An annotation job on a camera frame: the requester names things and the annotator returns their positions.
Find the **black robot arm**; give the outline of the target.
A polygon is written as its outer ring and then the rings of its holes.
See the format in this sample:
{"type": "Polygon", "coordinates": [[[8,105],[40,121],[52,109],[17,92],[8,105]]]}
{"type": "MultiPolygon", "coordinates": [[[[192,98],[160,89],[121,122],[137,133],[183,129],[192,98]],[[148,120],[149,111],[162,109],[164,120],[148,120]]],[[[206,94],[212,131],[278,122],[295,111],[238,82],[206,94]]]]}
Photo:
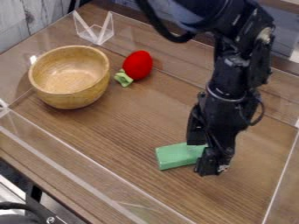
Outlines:
{"type": "Polygon", "coordinates": [[[200,32],[214,35],[214,72],[198,95],[187,124],[187,144],[204,147],[196,158],[200,176],[230,168],[239,132],[256,125],[266,106],[258,88],[267,84],[275,20],[256,0],[171,0],[183,35],[171,34],[148,0],[135,0],[158,33],[174,43],[200,32]]]}

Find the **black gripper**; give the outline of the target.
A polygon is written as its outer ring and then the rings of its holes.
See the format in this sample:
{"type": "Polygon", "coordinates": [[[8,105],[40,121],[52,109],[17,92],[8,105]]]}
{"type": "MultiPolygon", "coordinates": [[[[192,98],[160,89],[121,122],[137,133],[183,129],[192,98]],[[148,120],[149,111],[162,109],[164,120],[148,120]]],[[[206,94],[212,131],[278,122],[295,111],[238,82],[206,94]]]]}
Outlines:
{"type": "Polygon", "coordinates": [[[207,145],[194,168],[202,177],[219,176],[230,168],[238,134],[260,122],[264,113],[256,89],[238,96],[222,95],[208,84],[199,93],[188,117],[186,140],[188,145],[207,145]]]}

